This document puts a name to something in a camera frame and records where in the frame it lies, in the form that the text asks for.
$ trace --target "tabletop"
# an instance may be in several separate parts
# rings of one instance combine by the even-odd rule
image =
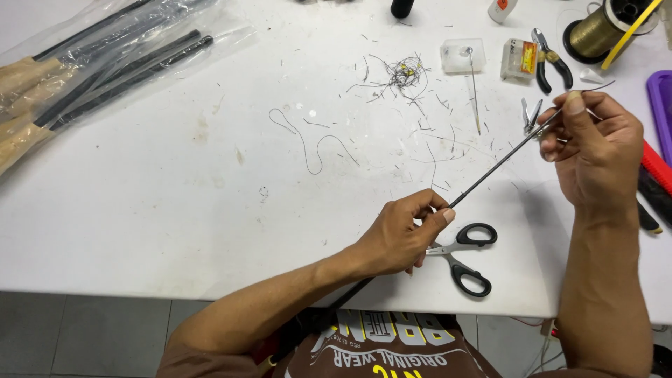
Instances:
[[[90,4],[1,2],[10,11],[0,14],[0,51]],[[594,87],[578,80],[585,67],[560,41],[567,24],[587,15],[588,0],[520,0],[503,24],[489,18],[489,4],[418,0],[403,24],[379,0],[242,4],[257,32],[233,55],[146,85],[0,178],[0,290],[213,300],[338,252],[385,202],[432,182],[455,199],[524,138],[521,98],[530,106],[543,98],[546,108],[562,93],[553,69],[550,97],[535,81],[500,79],[509,38],[531,40],[541,28],[575,88]],[[471,76],[442,71],[439,47],[453,38],[482,38],[485,47],[475,77],[480,136]],[[411,56],[427,69],[421,85],[405,89],[418,96],[426,86],[420,106],[382,97],[378,87],[348,90],[390,80],[377,58]],[[641,119],[655,149],[645,81],[670,62],[659,26],[605,73],[616,80],[605,91]],[[472,222],[499,234],[491,248],[455,256],[492,282],[488,297],[465,295],[447,262],[428,257],[412,278],[376,278],[345,307],[555,316],[573,211],[537,144],[456,212],[438,242]],[[640,237],[640,279],[657,324],[672,324],[671,234]]]

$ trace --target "left hand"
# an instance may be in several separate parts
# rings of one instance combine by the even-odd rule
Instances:
[[[416,226],[414,219],[421,219]],[[387,202],[359,241],[339,253],[361,278],[420,268],[425,251],[450,222],[455,211],[432,189]]]

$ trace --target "white bottle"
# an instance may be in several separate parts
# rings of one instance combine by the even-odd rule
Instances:
[[[518,0],[494,0],[493,4],[488,8],[488,14],[495,22],[503,22],[504,19],[511,13]]]

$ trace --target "pliers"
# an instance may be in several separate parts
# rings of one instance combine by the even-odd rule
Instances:
[[[562,61],[562,59],[560,59],[558,53],[548,47],[548,43],[546,43],[542,31],[538,28],[534,28],[532,30],[532,40],[534,40],[534,42],[542,49],[537,58],[537,82],[539,83],[542,92],[549,94],[551,91],[550,84],[546,80],[546,68],[544,63],[546,60],[551,62],[560,76],[562,76],[562,79],[564,80],[564,88],[570,89],[574,85],[572,71],[569,71],[569,67]]]

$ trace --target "thread spool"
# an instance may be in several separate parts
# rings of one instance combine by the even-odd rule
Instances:
[[[605,0],[604,4],[583,20],[572,22],[564,30],[565,50],[581,63],[600,63],[621,40],[652,0]],[[651,14],[634,36],[649,33],[656,27],[658,13]]]
[[[411,13],[414,0],[392,0],[390,11],[396,18],[406,18]]]

